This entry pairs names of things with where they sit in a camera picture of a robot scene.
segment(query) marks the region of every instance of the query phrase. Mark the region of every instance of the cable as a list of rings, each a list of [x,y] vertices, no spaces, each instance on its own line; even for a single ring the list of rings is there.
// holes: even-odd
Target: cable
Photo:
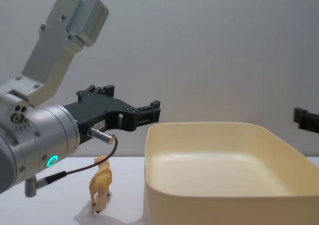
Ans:
[[[87,170],[87,169],[90,169],[92,167],[95,167],[95,166],[98,166],[99,164],[101,163],[104,163],[105,161],[107,161],[110,157],[112,157],[118,147],[118,138],[115,137],[114,138],[114,141],[115,141],[115,144],[114,144],[114,148],[113,150],[111,151],[111,153],[104,159],[102,159],[101,161],[98,161],[97,163],[94,163],[94,164],[91,164],[89,166],[86,166],[86,167],[82,167],[80,169],[76,169],[76,170],[72,170],[72,171],[69,171],[69,172],[66,172],[66,171],[62,171],[60,173],[56,173],[56,174],[53,174],[53,175],[50,175],[50,176],[47,176],[43,179],[40,179],[37,181],[37,189],[40,189],[40,188],[43,188],[44,186],[47,186],[59,179],[62,179],[64,177],[66,177],[67,175],[70,175],[70,174],[74,174],[74,173],[77,173],[77,172],[80,172],[80,171],[84,171],[84,170]]]

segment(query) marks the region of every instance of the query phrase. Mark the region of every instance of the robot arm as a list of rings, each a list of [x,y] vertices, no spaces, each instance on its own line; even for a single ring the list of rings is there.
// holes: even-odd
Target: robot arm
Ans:
[[[108,14],[101,0],[57,0],[22,74],[0,86],[0,193],[26,181],[33,197],[35,175],[80,144],[111,143],[106,130],[159,121],[159,101],[135,108],[113,98],[114,86],[78,91],[78,101],[64,107],[37,108],[56,93],[75,53],[96,41]]]

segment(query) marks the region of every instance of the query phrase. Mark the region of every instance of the toy camel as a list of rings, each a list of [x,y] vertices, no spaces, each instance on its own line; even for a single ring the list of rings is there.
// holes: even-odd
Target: toy camel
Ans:
[[[106,158],[106,156],[100,155],[94,159],[94,163],[97,163],[104,158]],[[89,185],[92,206],[95,206],[94,196],[96,193],[98,194],[98,201],[96,205],[97,213],[99,213],[102,209],[102,201],[104,195],[110,195],[109,186],[112,182],[112,171],[110,168],[110,162],[107,160],[99,164],[98,166],[99,171],[94,175]]]

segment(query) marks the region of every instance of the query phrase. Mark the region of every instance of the white backdrop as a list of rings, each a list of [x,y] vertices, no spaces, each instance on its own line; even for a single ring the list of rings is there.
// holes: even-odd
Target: white backdrop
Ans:
[[[23,69],[55,0],[0,0],[0,83]],[[46,104],[76,101],[93,84],[139,107],[160,100],[161,122],[243,121],[306,155],[317,134],[293,108],[319,112],[319,0],[103,0],[110,15],[94,46],[76,54]],[[142,155],[148,127],[117,132],[117,155]],[[105,153],[98,141],[76,156]]]

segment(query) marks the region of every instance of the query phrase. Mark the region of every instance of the black bracket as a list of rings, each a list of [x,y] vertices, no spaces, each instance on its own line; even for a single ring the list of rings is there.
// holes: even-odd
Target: black bracket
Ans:
[[[319,114],[309,113],[308,110],[295,108],[294,122],[299,124],[299,129],[319,133]]]
[[[159,101],[156,100],[149,106],[135,108],[114,98],[114,89],[113,85],[103,88],[92,85],[76,93],[78,102],[64,106],[77,121],[81,144],[90,139],[87,131],[96,125],[102,132],[110,129],[134,131],[139,126],[159,121]]]

